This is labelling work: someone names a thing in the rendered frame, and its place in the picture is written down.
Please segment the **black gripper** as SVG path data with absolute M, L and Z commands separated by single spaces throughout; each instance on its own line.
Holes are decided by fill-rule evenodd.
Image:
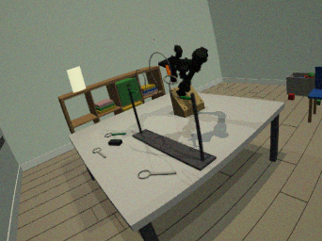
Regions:
M 159 61 L 158 65 L 166 68 L 165 64 L 170 64 L 172 76 L 175 76 L 178 79 L 177 70 L 178 70 L 178 72 L 180 72 L 180 70 L 181 70 L 180 69 L 180 67 L 182 65 L 181 60 L 186 61 L 190 64 L 191 64 L 191 60 L 187 59 L 187 57 L 179 58 L 182 56 L 182 53 L 183 53 L 183 50 L 179 45 L 175 45 L 173 51 L 175 52 L 175 56 L 172 55 L 171 57 L 169 57 L 168 61 L 167 60 Z M 171 82 L 176 82 L 177 79 L 171 77 Z

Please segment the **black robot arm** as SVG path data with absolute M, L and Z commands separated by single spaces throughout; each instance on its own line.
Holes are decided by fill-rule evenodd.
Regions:
M 192 59 L 191 60 L 191 64 L 186 62 L 186 61 L 182 61 L 181 60 L 181 67 L 180 67 L 180 78 L 183 79 L 183 81 L 180 82 L 179 86 L 178 86 L 178 90 L 176 90 L 177 94 L 181 97 L 181 96 L 185 96 L 187 92 L 189 92 L 191 90 L 191 79 L 193 77 L 193 75 L 195 74 L 195 72 L 200 72 L 200 68 L 203 62 L 207 62 L 207 54 L 208 50 L 204 47 L 200 47 L 199 49 L 196 49 L 196 51 L 194 50 L 192 53 Z M 188 66 L 191 65 L 190 70 L 187 68 Z M 189 70 L 188 74 L 186 75 L 185 72 L 186 70 Z

